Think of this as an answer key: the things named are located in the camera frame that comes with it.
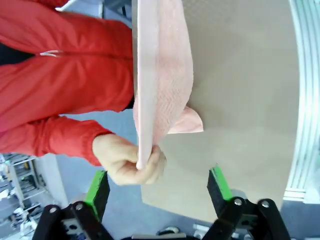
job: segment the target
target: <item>red jacket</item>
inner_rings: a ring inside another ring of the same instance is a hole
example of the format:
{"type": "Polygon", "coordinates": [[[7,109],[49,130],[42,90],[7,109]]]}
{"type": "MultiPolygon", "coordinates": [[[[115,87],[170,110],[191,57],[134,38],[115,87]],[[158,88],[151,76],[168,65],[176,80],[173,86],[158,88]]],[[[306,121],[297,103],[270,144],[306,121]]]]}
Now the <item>red jacket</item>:
{"type": "Polygon", "coordinates": [[[99,165],[96,121],[60,114],[126,108],[134,95],[132,31],[119,21],[58,12],[68,0],[1,0],[0,41],[34,57],[0,66],[0,153],[82,157],[99,165]],[[59,51],[57,57],[41,53],[59,51]]]}

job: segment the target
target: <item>towel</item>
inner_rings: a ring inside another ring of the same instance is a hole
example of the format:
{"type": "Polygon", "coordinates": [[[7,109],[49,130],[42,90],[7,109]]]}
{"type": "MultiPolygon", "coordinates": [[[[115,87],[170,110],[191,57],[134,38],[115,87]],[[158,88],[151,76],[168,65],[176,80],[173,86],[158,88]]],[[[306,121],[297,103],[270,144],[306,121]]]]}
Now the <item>towel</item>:
{"type": "Polygon", "coordinates": [[[189,33],[181,0],[138,0],[137,96],[133,118],[143,169],[153,145],[168,133],[203,131],[186,107],[194,82],[189,33]]]}

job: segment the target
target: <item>green gripper pad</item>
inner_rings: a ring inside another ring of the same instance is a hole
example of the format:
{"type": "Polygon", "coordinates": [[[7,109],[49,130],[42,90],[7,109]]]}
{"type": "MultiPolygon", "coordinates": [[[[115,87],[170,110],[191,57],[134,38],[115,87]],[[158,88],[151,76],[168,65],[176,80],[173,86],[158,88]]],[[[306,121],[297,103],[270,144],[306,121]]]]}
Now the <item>green gripper pad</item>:
{"type": "Polygon", "coordinates": [[[209,171],[207,189],[216,215],[219,217],[227,202],[233,198],[233,194],[218,165],[211,168],[209,171]]]}
{"type": "Polygon", "coordinates": [[[95,173],[84,202],[92,208],[98,221],[102,221],[110,193],[108,174],[106,171],[98,170],[95,173]]]}

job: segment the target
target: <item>table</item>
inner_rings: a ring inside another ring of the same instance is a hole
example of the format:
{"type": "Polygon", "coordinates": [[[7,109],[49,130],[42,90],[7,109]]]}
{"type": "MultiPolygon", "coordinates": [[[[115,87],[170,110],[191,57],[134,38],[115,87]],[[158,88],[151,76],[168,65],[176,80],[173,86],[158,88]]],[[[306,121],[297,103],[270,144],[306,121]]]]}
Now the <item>table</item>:
{"type": "MultiPolygon", "coordinates": [[[[287,0],[184,0],[194,64],[188,105],[204,132],[168,135],[162,179],[144,203],[203,221],[217,216],[207,192],[220,165],[229,186],[282,205],[298,122],[299,67],[287,0]]],[[[132,1],[133,36],[137,0],[132,1]]]]}

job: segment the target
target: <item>hand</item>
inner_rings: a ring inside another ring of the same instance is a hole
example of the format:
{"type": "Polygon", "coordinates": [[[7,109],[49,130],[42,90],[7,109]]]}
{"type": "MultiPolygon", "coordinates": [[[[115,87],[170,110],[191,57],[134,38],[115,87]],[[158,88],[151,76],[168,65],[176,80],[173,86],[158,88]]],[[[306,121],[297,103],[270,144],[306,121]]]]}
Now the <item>hand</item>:
{"type": "Polygon", "coordinates": [[[167,162],[161,149],[154,146],[146,167],[138,170],[138,147],[115,134],[97,136],[93,140],[92,150],[118,185],[153,184],[162,176],[167,162]]]}

